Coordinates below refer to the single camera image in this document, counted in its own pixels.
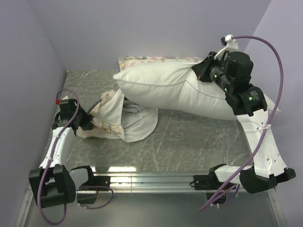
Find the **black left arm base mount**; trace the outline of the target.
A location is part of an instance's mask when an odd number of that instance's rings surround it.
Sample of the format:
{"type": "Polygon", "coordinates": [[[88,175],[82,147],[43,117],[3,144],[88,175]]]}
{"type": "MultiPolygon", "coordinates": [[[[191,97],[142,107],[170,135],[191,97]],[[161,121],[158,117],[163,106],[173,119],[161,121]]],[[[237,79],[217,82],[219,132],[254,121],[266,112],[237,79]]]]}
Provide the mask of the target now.
{"type": "Polygon", "coordinates": [[[89,197],[90,194],[79,196],[77,195],[77,204],[79,207],[82,207],[87,210],[98,210],[105,206],[107,206],[114,198],[114,191],[110,188],[110,177],[109,176],[94,176],[92,180],[88,180],[88,182],[83,183],[79,189],[79,191],[91,191],[94,197],[89,197]],[[104,204],[96,207],[89,206],[90,204],[94,204],[97,201],[99,192],[111,192],[111,196],[108,201],[104,204]]]}

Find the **white pillow with cream ruffle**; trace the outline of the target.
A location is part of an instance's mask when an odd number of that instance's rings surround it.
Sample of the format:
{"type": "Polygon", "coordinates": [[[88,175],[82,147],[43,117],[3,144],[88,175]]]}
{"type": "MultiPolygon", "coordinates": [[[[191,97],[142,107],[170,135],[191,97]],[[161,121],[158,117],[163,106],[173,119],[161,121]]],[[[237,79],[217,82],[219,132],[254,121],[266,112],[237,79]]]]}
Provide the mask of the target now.
{"type": "Polygon", "coordinates": [[[79,127],[77,135],[83,139],[97,137],[110,140],[137,142],[148,137],[156,128],[158,109],[143,107],[126,99],[122,91],[110,90],[113,97],[100,107],[97,119],[100,128],[84,131],[79,127]]]}

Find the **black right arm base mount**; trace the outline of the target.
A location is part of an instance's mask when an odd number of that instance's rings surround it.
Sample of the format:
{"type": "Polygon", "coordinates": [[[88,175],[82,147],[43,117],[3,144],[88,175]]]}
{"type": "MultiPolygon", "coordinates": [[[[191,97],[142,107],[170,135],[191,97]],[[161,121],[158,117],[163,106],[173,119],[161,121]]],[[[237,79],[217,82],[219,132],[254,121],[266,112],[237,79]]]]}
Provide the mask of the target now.
{"type": "MultiPolygon", "coordinates": [[[[223,183],[219,182],[216,175],[209,173],[208,175],[194,175],[193,181],[189,184],[190,187],[194,188],[196,191],[203,190],[218,190],[223,183]]],[[[228,204],[232,199],[234,199],[240,189],[239,184],[228,183],[217,195],[216,200],[213,201],[211,206],[215,205],[217,208],[228,204]],[[228,193],[232,190],[234,191],[233,196],[228,200],[228,193]]]]}

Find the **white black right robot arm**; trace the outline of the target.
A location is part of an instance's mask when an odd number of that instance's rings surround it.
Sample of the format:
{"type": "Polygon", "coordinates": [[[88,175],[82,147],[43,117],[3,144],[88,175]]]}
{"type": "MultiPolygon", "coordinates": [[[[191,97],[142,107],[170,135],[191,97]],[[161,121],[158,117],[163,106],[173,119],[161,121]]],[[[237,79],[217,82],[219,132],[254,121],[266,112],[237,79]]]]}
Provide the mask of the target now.
{"type": "Polygon", "coordinates": [[[215,52],[192,67],[201,82],[213,82],[225,94],[241,124],[253,157],[253,165],[238,171],[238,167],[220,164],[210,168],[208,175],[194,176],[197,190],[229,189],[239,184],[249,193],[267,191],[279,183],[295,178],[277,149],[269,123],[267,102],[262,90],[251,84],[253,62],[243,52],[224,51],[221,58],[215,52]]]}

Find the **plain white pillow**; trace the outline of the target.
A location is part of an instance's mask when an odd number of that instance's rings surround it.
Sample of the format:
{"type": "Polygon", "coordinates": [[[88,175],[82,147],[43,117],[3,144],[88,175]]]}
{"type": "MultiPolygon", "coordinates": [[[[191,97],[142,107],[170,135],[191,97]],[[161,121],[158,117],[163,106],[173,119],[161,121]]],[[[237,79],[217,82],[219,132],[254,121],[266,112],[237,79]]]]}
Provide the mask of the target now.
{"type": "Polygon", "coordinates": [[[124,96],[141,106],[170,109],[217,120],[234,120],[225,93],[204,83],[192,71],[192,62],[149,62],[113,76],[124,96]]]}

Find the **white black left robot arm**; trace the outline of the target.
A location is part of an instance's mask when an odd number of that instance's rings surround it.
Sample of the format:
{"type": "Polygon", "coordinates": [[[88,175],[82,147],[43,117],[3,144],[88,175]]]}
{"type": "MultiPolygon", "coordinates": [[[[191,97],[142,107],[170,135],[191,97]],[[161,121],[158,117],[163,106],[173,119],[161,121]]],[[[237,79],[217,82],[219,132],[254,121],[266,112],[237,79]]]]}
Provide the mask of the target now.
{"type": "Polygon", "coordinates": [[[82,187],[91,190],[95,177],[90,166],[80,166],[68,171],[65,167],[76,131],[92,119],[76,99],[56,101],[60,110],[52,125],[52,141],[38,169],[28,176],[37,205],[48,208],[72,203],[76,191],[82,187]]]}

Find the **grey quilted plush pillowcase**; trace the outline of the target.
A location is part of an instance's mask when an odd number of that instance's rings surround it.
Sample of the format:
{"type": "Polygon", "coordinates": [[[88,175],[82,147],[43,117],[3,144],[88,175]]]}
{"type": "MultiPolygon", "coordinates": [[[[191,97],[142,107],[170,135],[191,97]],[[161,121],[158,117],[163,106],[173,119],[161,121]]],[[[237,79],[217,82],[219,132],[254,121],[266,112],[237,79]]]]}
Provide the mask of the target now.
{"type": "Polygon", "coordinates": [[[81,128],[82,130],[88,131],[102,126],[102,123],[96,117],[99,113],[100,107],[110,101],[112,97],[113,95],[110,92],[105,92],[101,95],[101,98],[89,109],[89,114],[92,116],[92,119],[88,124],[81,128]]]}

